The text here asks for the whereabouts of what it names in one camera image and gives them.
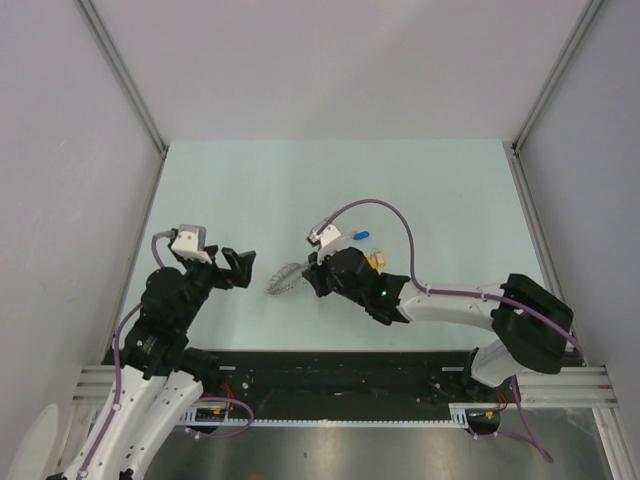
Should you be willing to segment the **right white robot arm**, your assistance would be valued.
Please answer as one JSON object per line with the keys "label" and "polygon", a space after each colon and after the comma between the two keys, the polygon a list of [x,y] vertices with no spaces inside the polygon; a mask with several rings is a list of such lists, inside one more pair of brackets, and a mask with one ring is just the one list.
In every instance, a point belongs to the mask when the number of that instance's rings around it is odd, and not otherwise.
{"label": "right white robot arm", "polygon": [[419,288],[412,278],[381,272],[354,247],[324,258],[311,254],[303,278],[317,297],[337,294],[377,322],[442,322],[491,331],[496,340],[474,349],[461,376],[463,393],[484,401],[508,378],[562,369],[573,311],[531,278],[511,274],[498,285]]}

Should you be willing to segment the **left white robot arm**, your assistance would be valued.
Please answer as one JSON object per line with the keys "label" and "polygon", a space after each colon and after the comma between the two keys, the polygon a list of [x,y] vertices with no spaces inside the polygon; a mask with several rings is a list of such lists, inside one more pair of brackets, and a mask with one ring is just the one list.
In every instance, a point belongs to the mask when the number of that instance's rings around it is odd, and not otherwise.
{"label": "left white robot arm", "polygon": [[246,288],[256,254],[207,246],[160,267],[113,339],[114,382],[93,429],[60,479],[142,479],[180,417],[223,382],[217,358],[188,345],[214,289]]}

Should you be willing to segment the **metal ring key organizer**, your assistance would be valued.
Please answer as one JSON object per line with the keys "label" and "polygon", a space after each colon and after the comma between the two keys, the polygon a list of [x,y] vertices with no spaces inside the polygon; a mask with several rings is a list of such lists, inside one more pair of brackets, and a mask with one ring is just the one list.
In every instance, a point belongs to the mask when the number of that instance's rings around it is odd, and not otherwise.
{"label": "metal ring key organizer", "polygon": [[269,280],[266,293],[279,296],[293,290],[302,280],[307,264],[291,262],[281,267]]}

